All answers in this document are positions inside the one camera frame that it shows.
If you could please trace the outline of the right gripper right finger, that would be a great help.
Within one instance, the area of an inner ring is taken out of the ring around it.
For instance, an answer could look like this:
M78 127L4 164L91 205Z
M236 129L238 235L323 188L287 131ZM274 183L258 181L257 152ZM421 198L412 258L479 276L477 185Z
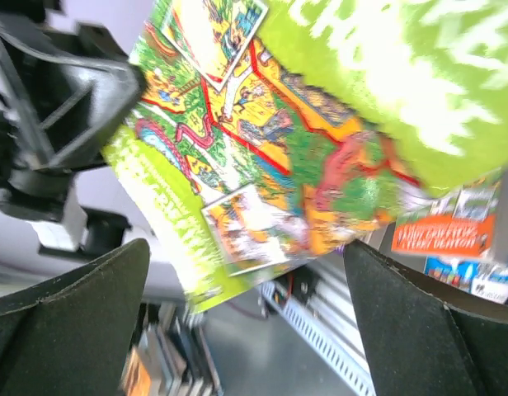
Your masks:
M360 240L343 253L378 395L508 395L508 306L463 292Z

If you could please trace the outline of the dark tale of cities book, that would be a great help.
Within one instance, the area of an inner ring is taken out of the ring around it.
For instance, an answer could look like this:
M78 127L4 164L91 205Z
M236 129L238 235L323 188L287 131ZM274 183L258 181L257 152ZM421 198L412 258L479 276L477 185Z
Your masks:
M141 304L118 395L222 395L205 316L166 302Z

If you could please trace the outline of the orange 78-storey treehouse book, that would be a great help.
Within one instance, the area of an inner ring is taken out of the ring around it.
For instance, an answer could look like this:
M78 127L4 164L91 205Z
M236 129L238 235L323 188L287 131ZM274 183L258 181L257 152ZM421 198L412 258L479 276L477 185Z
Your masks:
M391 250L465 261L508 260L508 170L431 200L414 191L397 218Z

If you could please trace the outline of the green 65-storey treehouse book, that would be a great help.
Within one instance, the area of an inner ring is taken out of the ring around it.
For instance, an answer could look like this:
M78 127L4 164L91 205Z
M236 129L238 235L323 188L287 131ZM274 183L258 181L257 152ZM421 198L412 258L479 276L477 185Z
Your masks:
M103 153L204 311L508 169L508 1L157 1Z

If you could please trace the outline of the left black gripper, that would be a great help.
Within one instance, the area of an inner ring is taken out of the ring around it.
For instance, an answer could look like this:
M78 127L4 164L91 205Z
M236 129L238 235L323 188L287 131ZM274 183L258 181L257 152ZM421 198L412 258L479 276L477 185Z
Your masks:
M0 1L0 212L29 224L43 256L91 260L118 248L120 214L79 204L80 172L146 88L143 72L104 27L51 27L60 1Z

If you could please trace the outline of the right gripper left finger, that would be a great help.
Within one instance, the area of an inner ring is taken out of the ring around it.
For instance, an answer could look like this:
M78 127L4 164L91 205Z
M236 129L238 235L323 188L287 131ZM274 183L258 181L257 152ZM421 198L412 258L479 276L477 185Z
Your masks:
M139 238L0 297L0 395L114 395L150 249Z

